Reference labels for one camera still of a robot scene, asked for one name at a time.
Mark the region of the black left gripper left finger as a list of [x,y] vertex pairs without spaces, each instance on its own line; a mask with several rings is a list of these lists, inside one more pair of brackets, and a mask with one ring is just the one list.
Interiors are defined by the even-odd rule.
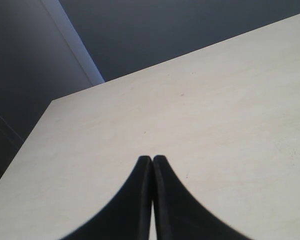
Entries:
[[65,240],[148,240],[153,199],[153,162],[140,156],[116,195]]

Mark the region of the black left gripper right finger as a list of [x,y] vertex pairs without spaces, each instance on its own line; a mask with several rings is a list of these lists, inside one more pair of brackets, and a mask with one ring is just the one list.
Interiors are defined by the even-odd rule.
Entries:
[[167,158],[153,159],[154,217],[158,240],[245,240],[203,207],[179,180]]

